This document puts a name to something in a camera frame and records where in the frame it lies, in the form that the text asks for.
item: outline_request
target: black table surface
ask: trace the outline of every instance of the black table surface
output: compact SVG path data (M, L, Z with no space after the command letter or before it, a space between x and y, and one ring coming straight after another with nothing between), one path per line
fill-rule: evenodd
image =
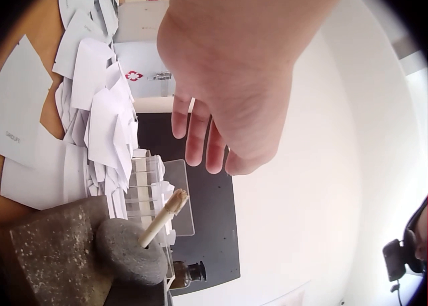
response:
M138 114L139 147L163 161L185 158L186 138L177 140L171 131L170 113ZM239 252L232 178L224 170L211 175L205 170L205 158L197 167L186 165L195 234L177 237L173 259L193 264L203 261L206 282L193 282L186 289L173 290L181 295L226 283L240 277Z

